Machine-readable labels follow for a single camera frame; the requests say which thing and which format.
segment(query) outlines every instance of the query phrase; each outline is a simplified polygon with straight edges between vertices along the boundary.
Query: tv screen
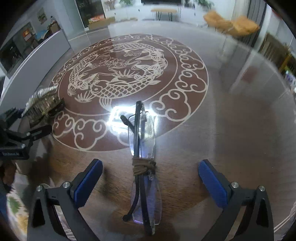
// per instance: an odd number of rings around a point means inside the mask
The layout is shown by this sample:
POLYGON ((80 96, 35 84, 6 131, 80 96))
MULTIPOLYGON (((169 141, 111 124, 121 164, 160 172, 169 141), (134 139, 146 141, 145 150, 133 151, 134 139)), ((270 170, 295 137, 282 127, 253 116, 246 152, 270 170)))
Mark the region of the tv screen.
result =
POLYGON ((181 4, 181 0, 141 0, 141 3, 145 4, 181 4))

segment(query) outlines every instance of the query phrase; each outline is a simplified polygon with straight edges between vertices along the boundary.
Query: eyeglasses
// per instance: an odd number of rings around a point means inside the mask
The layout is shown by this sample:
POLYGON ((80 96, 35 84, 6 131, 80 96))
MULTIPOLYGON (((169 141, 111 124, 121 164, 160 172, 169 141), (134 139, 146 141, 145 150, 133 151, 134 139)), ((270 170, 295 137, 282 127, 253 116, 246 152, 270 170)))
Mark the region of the eyeglasses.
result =
POLYGON ((145 233, 153 235, 155 225, 161 220, 161 195, 155 175, 154 118, 145 111, 141 101, 136 103, 136 113, 128 119, 122 115, 122 122, 128 126, 128 139, 133 155, 135 180, 131 191, 131 208, 124 221, 133 217, 135 223, 144 225, 145 233))

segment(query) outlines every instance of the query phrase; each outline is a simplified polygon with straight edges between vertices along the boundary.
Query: glossy tabletop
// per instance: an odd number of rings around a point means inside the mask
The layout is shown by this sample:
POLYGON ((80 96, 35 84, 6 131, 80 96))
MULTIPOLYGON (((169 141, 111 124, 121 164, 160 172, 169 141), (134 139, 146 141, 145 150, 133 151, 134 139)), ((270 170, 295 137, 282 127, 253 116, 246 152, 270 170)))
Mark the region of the glossy tabletop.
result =
POLYGON ((100 240, 146 239, 122 221, 133 173, 120 115, 138 100, 154 116, 163 207, 154 240, 201 240, 221 213, 198 176, 203 159, 242 187, 265 186, 274 225, 289 215, 296 108, 273 64, 231 37, 173 22, 117 23, 69 42, 44 81, 59 86, 66 109, 30 175, 58 186, 100 159, 103 175, 80 209, 100 240))

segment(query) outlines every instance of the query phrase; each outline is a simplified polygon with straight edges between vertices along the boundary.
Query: metal screw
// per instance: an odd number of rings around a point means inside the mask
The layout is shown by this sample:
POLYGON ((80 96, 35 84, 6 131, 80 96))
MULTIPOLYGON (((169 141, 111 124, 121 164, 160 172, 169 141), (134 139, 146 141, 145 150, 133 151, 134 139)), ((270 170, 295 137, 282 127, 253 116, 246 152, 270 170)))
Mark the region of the metal screw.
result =
POLYGON ((232 183, 231 183, 231 186, 232 186, 233 188, 238 188, 238 187, 239 187, 239 184, 238 184, 237 182, 232 182, 232 183))
POLYGON ((260 190, 261 192, 264 192, 264 191, 265 191, 265 187, 264 187, 264 186, 259 186, 259 190, 260 190))
POLYGON ((36 191, 37 192, 40 192, 41 190, 42 190, 42 186, 41 185, 39 185, 39 186, 36 187, 36 191))
POLYGON ((70 183, 69 182, 64 182, 63 183, 63 188, 68 188, 70 186, 70 183))

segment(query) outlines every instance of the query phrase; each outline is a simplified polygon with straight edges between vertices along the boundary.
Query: blue gripper pad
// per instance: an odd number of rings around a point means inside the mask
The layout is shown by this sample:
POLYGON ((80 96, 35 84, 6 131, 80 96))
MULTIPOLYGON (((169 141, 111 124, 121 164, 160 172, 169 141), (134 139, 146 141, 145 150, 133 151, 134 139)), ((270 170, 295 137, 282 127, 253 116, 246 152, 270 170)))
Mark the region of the blue gripper pad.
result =
POLYGON ((103 172, 103 163, 98 159, 92 160, 85 171, 80 172, 72 181, 70 195, 77 208, 83 207, 94 186, 103 172))
POLYGON ((230 182, 223 174, 218 173, 208 160, 198 164, 198 174, 216 205, 225 208, 231 195, 230 182))

